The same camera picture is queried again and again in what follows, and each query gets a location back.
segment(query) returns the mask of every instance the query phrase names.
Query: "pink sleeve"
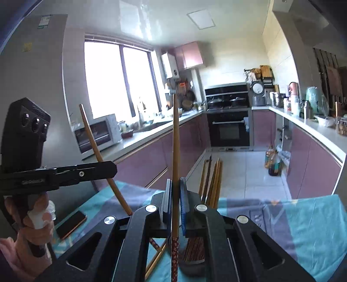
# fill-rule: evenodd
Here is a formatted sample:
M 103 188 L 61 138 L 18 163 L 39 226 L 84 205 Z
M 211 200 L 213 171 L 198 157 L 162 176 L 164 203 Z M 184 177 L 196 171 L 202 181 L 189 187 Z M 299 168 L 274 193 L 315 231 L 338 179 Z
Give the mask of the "pink sleeve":
M 52 263 L 48 250 L 41 258 L 31 255 L 27 242 L 20 232 L 16 242 L 12 238 L 0 239 L 0 249 L 13 271 L 23 282 L 32 282 Z

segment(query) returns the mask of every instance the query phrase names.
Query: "oven door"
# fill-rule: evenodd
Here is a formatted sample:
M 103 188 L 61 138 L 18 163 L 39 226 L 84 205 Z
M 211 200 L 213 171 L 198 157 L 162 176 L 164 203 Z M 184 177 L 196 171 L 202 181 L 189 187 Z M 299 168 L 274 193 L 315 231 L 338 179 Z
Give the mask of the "oven door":
M 246 130 L 247 111 L 209 114 L 212 147 L 249 146 L 249 130 Z

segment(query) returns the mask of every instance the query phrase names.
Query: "microwave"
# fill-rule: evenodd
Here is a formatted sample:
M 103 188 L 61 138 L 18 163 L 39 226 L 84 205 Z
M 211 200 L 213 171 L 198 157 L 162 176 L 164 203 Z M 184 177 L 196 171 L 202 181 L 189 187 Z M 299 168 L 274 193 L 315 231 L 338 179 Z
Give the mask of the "microwave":
M 90 123 L 90 128 L 100 151 L 122 140 L 119 122 L 117 122 L 115 114 L 94 119 Z M 83 124 L 74 128 L 74 134 L 82 159 L 93 155 L 94 151 Z

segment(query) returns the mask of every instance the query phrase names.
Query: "black smartphone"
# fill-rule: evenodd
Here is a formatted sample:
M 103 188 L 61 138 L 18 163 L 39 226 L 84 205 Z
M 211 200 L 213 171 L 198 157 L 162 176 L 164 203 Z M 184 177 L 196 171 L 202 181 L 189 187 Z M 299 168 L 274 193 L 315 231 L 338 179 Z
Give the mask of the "black smartphone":
M 69 236 L 77 227 L 79 227 L 85 220 L 87 216 L 81 211 L 73 214 L 68 220 L 66 220 L 62 225 L 57 228 L 57 234 L 61 240 L 64 240 Z

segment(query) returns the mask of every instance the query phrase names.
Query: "window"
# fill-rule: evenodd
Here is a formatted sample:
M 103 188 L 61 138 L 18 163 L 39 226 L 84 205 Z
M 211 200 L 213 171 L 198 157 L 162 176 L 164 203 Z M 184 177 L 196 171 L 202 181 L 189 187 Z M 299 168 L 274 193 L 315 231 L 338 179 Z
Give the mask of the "window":
M 151 53 L 86 41 L 84 56 L 93 118 L 115 114 L 118 121 L 131 121 L 138 120 L 138 107 L 148 115 L 161 111 Z

